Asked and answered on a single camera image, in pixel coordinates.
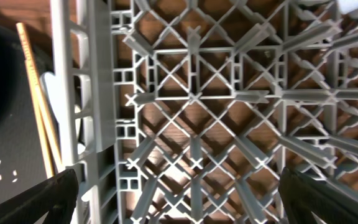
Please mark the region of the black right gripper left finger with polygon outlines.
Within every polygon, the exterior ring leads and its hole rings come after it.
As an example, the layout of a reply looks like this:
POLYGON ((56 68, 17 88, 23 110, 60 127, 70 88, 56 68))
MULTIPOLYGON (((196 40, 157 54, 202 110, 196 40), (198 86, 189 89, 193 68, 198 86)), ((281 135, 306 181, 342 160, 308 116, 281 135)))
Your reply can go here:
POLYGON ((33 186, 0 204, 0 223, 70 223, 79 192, 74 169, 33 186))

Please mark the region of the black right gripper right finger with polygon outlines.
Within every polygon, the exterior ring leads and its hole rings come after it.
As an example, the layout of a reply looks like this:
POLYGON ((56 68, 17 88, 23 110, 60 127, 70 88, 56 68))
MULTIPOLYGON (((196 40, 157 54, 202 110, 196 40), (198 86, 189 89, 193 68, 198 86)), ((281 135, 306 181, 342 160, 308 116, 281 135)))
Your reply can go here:
POLYGON ((358 223, 358 195, 334 182, 317 181, 294 169, 282 170, 278 191, 288 223, 358 223))

